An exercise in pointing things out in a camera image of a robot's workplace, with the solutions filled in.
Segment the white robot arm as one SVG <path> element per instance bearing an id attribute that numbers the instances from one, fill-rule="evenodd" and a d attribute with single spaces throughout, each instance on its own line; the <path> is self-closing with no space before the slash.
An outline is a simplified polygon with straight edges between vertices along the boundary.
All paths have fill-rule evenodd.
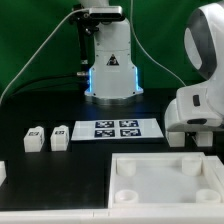
<path id="1" fill-rule="evenodd" d="M 130 23 L 109 0 L 79 0 L 92 22 L 95 62 L 85 95 L 97 100 L 123 100 L 141 94 L 131 61 Z M 184 46 L 194 68 L 205 79 L 182 87 L 165 112 L 168 132 L 219 130 L 224 127 L 224 1 L 199 7 L 189 17 Z"/>

